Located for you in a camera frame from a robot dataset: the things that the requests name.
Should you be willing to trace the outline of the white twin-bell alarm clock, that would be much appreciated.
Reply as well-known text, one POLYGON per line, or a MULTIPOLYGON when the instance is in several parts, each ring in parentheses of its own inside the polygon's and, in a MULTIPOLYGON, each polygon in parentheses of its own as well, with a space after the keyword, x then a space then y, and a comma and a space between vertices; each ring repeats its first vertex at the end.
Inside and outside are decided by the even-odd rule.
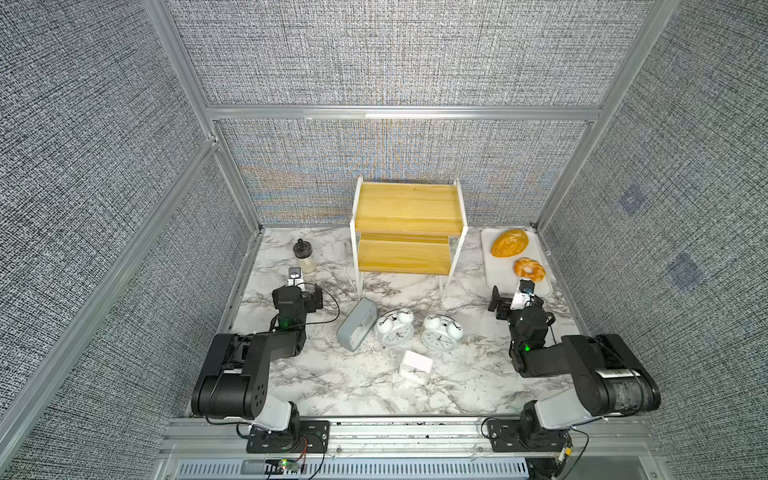
POLYGON ((414 335, 414 318, 413 311, 407 308, 385 313, 374 324, 377 338, 387 348, 402 346, 414 335))

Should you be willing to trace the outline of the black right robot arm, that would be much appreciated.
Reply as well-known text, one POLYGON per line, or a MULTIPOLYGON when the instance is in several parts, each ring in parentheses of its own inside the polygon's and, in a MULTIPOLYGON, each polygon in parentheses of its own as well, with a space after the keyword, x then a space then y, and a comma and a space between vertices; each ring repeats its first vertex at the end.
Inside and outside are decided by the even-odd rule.
POLYGON ((616 334, 565 335, 548 346, 555 315, 522 280, 511 297, 492 289, 488 310, 508 324, 509 357, 523 378, 571 377, 573 386, 546 399, 527 402, 516 419, 488 418, 481 432, 496 453, 569 454, 574 428, 607 417, 658 409, 661 393, 640 360, 616 334))

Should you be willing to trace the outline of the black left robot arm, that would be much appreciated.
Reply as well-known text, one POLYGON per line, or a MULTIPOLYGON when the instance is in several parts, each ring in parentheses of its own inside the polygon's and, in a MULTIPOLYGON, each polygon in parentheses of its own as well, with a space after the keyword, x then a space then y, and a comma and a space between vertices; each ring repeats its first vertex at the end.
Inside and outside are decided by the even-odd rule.
POLYGON ((316 284, 308 290, 281 286, 272 292, 277 313, 268 330, 215 335, 193 389, 192 414, 213 426, 234 427, 249 453, 320 451, 297 405, 269 392, 269 375, 274 361, 304 350, 307 315, 323 308, 323 295, 316 284))

